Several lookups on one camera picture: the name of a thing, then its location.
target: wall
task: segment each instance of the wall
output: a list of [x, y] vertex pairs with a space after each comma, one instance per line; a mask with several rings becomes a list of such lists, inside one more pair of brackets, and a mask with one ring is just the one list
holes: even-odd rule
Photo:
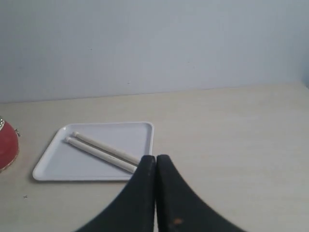
[[308, 0], [2, 0], [0, 102], [304, 78]]

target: beige tabletop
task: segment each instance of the beige tabletop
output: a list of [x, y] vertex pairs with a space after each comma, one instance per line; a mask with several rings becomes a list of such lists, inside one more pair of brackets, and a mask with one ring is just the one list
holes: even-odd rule
[[169, 154], [211, 207], [248, 232], [309, 231], [309, 90], [301, 83], [0, 104], [20, 154], [0, 174], [1, 232], [71, 232], [125, 183], [39, 183], [31, 173], [69, 123], [150, 121], [153, 154]]

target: tray rim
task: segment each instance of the tray rim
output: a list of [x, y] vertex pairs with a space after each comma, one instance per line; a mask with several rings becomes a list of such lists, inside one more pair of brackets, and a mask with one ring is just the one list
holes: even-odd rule
[[42, 177], [40, 174], [38, 174], [38, 169], [40, 164], [43, 162], [44, 159], [49, 157], [48, 154], [48, 150], [51, 147], [51, 144], [54, 142], [55, 138], [61, 133], [62, 130], [64, 130], [66, 127], [68, 126], [74, 126], [74, 125], [117, 125], [117, 124], [147, 124], [148, 126], [150, 126], [151, 128], [151, 133], [150, 133], [150, 143], [149, 143], [149, 155], [152, 155], [152, 150], [153, 150], [153, 143], [154, 143], [154, 130], [155, 130], [155, 126], [153, 125], [152, 122], [149, 121], [127, 121], [127, 122], [91, 122], [91, 123], [70, 123], [67, 124], [61, 128], [59, 128], [56, 132], [56, 134], [53, 136], [51, 142], [49, 143], [49, 145], [47, 146], [47, 148], [44, 150], [42, 156], [40, 157], [39, 161], [37, 162], [37, 164], [35, 165], [33, 171], [32, 171], [32, 177], [34, 180], [36, 181], [61, 181], [61, 182], [80, 182], [80, 181], [128, 181], [131, 177], [127, 176], [127, 177], [115, 177], [114, 179], [110, 179], [110, 178], [98, 178], [98, 179], [83, 179], [82, 176], [80, 179], [75, 179], [75, 180], [69, 180], [69, 179], [50, 179], [50, 178], [45, 178]]

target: red bowl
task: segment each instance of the red bowl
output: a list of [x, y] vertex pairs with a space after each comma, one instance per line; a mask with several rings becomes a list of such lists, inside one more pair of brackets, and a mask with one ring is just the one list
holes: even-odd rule
[[18, 137], [14, 128], [0, 116], [0, 172], [14, 162], [18, 154]]

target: white tray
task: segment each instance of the white tray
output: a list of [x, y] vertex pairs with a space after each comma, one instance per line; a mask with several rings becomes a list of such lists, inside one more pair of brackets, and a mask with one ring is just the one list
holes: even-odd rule
[[132, 174], [63, 142], [78, 131], [136, 157], [151, 155], [154, 127], [149, 122], [69, 124], [61, 128], [33, 170], [39, 181], [129, 180]]

